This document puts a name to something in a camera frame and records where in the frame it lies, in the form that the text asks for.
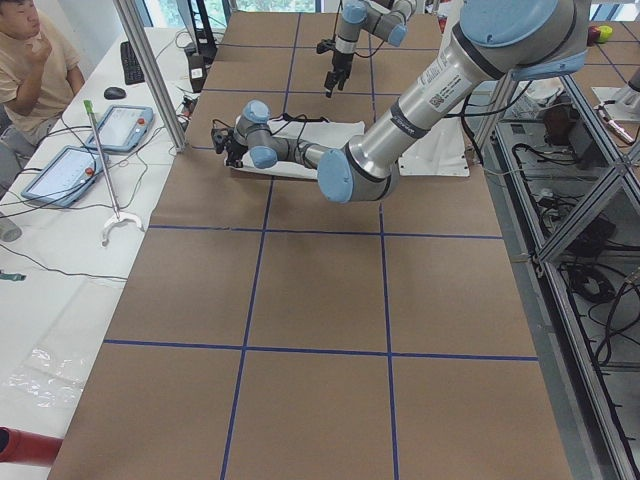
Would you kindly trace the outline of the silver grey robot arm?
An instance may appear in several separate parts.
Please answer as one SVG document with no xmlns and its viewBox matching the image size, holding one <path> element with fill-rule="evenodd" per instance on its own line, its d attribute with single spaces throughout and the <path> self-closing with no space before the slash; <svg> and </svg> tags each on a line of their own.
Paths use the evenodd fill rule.
<svg viewBox="0 0 640 480">
<path fill-rule="evenodd" d="M 407 24 L 416 9 L 417 2 L 412 0 L 344 1 L 332 37 L 316 45 L 317 54 L 332 52 L 332 68 L 324 81 L 326 97 L 331 98 L 335 88 L 344 89 L 362 32 L 398 47 L 408 33 Z"/>
<path fill-rule="evenodd" d="M 275 135 L 268 106 L 251 100 L 234 126 L 212 130 L 215 150 L 233 167 L 248 155 L 258 169 L 279 162 L 314 169 L 333 202 L 380 200 L 397 184 L 399 157 L 480 83 L 578 71 L 587 53 L 589 9 L 587 1 L 464 1 L 439 56 L 368 131 L 341 148 Z"/>
</svg>

